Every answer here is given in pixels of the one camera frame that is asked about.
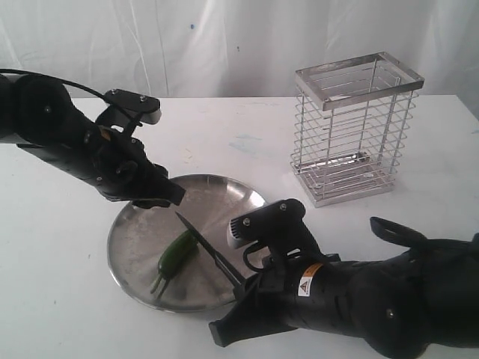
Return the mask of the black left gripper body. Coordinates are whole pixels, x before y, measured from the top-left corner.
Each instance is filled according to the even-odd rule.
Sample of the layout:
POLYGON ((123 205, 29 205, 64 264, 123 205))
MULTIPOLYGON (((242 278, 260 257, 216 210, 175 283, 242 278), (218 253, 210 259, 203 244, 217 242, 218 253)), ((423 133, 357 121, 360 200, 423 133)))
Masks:
POLYGON ((84 134, 83 153, 93 165, 100 193, 109 200, 152 200, 165 169, 151 162, 144 144, 104 126, 84 134))

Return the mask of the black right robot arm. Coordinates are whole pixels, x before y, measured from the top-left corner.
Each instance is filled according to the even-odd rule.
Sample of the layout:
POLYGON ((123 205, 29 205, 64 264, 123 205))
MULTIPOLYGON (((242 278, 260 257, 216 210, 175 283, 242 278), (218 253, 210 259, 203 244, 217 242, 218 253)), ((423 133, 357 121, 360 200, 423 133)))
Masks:
POLYGON ((478 240, 428 239, 372 217, 380 239, 405 251, 379 261, 325 255, 302 219, 257 241, 271 251, 223 318, 216 345, 308 329, 358 337, 387 358, 417 358, 431 344, 478 347, 478 240))

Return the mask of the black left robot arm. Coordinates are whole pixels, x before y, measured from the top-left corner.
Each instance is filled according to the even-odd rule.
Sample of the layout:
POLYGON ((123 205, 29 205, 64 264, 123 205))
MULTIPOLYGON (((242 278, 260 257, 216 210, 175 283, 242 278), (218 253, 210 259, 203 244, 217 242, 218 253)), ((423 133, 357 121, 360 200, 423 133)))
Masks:
POLYGON ((1 70, 1 142, 94 187, 111 202, 178 206, 186 193, 147 157, 135 129, 155 125, 160 101, 25 70, 1 70))

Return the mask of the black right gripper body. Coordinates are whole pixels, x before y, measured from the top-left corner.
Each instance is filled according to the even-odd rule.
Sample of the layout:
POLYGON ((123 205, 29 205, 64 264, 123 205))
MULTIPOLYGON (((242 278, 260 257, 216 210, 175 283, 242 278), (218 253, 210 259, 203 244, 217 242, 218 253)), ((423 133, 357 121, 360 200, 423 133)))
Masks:
POLYGON ((334 261, 332 267, 294 259, 281 277, 274 269, 260 276, 257 319, 270 333, 297 328, 327 333, 358 333, 350 313, 348 283, 357 261, 334 261))

